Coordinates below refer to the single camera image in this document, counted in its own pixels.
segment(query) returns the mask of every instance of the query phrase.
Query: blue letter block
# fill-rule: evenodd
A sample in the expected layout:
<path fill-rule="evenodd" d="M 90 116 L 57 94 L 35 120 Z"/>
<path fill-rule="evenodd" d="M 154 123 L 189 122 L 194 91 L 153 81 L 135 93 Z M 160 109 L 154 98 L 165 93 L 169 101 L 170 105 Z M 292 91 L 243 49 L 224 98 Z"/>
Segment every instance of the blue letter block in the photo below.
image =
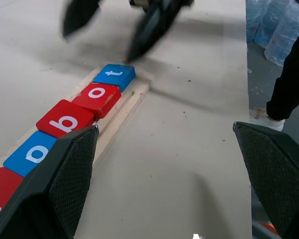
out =
<path fill-rule="evenodd" d="M 133 66 L 110 64 L 102 69 L 93 82 L 118 86 L 123 92 L 134 78 L 135 69 Z"/>
<path fill-rule="evenodd" d="M 37 131 L 5 160 L 3 166 L 25 177 L 46 157 L 56 140 L 55 137 Z"/>

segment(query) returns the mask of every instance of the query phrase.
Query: wooden board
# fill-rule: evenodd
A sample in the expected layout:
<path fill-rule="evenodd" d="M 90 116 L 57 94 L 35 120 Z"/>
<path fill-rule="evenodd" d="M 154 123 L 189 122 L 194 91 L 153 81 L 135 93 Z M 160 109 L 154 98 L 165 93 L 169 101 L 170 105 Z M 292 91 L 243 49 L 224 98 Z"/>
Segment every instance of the wooden board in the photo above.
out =
<path fill-rule="evenodd" d="M 64 99 L 72 101 L 88 84 L 92 82 L 94 77 L 101 71 L 101 69 L 93 70 L 76 88 L 75 90 Z M 137 78 L 134 79 L 130 85 L 124 90 L 121 98 L 109 111 L 109 113 L 103 118 L 98 120 L 96 123 L 99 127 L 99 138 L 97 141 L 97 150 L 93 164 L 99 162 L 99 158 L 109 148 L 111 142 L 115 138 L 115 135 L 123 126 L 126 119 L 131 115 L 135 108 L 141 103 L 145 94 L 148 92 L 150 84 L 149 74 L 139 73 L 137 71 Z M 10 157 L 10 155 L 22 145 L 37 128 L 33 126 L 23 137 L 21 137 L 1 158 L 0 167 L 3 162 Z"/>

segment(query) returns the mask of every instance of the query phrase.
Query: red letter block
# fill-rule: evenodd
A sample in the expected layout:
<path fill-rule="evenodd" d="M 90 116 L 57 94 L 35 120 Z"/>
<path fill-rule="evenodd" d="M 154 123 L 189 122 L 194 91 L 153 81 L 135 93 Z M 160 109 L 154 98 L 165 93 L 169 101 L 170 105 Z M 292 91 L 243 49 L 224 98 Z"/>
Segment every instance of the red letter block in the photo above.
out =
<path fill-rule="evenodd" d="M 97 118 L 104 118 L 120 97 L 118 86 L 90 83 L 72 103 L 93 112 Z"/>
<path fill-rule="evenodd" d="M 23 177 L 9 169 L 0 168 L 0 212 L 12 197 Z"/>
<path fill-rule="evenodd" d="M 42 119 L 36 123 L 39 131 L 61 137 L 72 130 L 92 125 L 94 115 L 66 100 L 57 103 Z"/>

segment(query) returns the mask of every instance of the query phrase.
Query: plastic water bottle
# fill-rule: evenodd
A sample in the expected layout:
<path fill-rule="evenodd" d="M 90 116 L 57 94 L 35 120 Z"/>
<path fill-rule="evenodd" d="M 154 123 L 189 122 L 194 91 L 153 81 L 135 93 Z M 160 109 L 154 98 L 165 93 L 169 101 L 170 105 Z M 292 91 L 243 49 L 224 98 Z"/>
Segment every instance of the plastic water bottle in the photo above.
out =
<path fill-rule="evenodd" d="M 265 50 L 267 60 L 283 66 L 299 36 L 299 4 L 292 1 Z"/>
<path fill-rule="evenodd" d="M 271 0 L 268 4 L 267 11 L 255 35 L 255 42 L 258 45 L 265 48 L 269 44 L 290 2 L 291 0 Z"/>
<path fill-rule="evenodd" d="M 269 0 L 246 0 L 247 42 L 254 39 L 268 1 Z"/>

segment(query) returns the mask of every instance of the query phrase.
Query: letter block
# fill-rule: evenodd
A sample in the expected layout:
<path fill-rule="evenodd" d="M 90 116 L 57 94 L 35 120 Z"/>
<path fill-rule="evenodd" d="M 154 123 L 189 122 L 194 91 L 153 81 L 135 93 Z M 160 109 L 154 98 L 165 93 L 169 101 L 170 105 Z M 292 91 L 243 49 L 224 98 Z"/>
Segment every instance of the letter block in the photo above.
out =
<path fill-rule="evenodd" d="M 3 162 L 3 166 L 25 177 L 46 157 L 56 140 L 37 131 Z"/>
<path fill-rule="evenodd" d="M 0 212 L 12 197 L 23 177 L 6 168 L 0 168 Z"/>
<path fill-rule="evenodd" d="M 135 78 L 133 66 L 106 65 L 94 78 L 93 82 L 115 85 L 123 92 L 130 82 Z"/>
<path fill-rule="evenodd" d="M 97 118 L 104 118 L 120 97 L 118 86 L 90 83 L 72 103 L 93 112 Z"/>
<path fill-rule="evenodd" d="M 92 125 L 94 115 L 71 102 L 61 100 L 36 123 L 41 132 L 62 137 L 72 130 Z"/>

